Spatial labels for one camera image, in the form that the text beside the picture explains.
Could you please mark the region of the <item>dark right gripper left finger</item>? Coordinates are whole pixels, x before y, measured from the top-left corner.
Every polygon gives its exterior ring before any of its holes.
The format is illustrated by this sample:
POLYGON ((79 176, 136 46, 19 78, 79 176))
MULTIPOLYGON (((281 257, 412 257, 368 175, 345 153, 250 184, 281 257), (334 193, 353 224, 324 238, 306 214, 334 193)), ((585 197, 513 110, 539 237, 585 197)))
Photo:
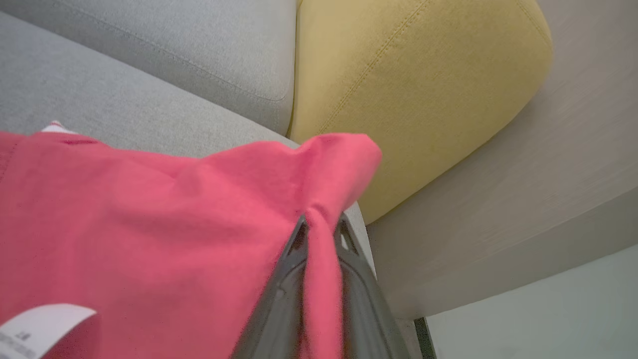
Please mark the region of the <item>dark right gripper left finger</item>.
POLYGON ((299 356, 308 231, 301 216, 233 350, 233 359, 299 356))

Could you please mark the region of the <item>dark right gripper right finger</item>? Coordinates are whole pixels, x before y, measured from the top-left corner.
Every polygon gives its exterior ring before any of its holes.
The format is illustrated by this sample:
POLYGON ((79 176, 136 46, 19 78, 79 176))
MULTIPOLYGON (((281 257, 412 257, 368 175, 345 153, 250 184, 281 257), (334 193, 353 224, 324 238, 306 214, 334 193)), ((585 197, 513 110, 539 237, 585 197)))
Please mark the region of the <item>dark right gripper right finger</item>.
POLYGON ((345 214, 335 227, 335 246, 343 283, 344 357, 408 359, 405 340, 345 214))

